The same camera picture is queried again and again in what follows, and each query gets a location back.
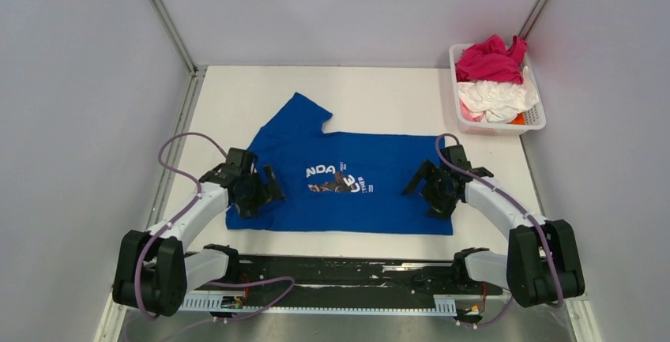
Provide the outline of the blue printed t-shirt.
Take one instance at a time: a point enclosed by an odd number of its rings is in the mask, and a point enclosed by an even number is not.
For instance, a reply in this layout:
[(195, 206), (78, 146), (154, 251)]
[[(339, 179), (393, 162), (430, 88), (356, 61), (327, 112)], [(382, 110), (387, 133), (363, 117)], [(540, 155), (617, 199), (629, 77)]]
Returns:
[(226, 212), (229, 230), (347, 231), (452, 235), (450, 220), (402, 192), (425, 160), (437, 161), (434, 136), (332, 132), (332, 113), (300, 93), (263, 126), (249, 149), (269, 165), (285, 195), (243, 219)]

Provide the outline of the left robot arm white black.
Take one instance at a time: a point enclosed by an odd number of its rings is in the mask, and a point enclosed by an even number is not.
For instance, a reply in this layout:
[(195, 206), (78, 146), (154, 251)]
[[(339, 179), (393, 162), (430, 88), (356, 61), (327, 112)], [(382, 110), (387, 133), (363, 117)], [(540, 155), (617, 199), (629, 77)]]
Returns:
[(253, 152), (231, 148), (224, 162), (194, 180), (194, 192), (178, 212), (145, 231), (128, 231), (120, 245), (113, 301), (149, 318), (168, 317), (204, 285), (235, 288), (242, 279), (237, 250), (217, 244), (195, 253), (187, 249), (215, 216), (232, 209), (249, 220), (285, 199), (273, 167), (266, 164), (259, 171), (257, 162)]

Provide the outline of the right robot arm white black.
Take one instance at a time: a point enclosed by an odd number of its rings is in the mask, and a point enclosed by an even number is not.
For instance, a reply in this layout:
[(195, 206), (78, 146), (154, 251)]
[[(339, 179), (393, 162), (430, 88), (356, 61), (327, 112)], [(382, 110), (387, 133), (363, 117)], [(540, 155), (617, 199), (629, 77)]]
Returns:
[(429, 217), (448, 220), (460, 203), (484, 215), (506, 238), (507, 252), (469, 248), (454, 255), (453, 286), (471, 292), (482, 282), (510, 291), (523, 307), (559, 306), (585, 293), (574, 229), (534, 215), (508, 194), (486, 167), (473, 167), (462, 145), (438, 150), (441, 163), (422, 162), (404, 188), (419, 192)]

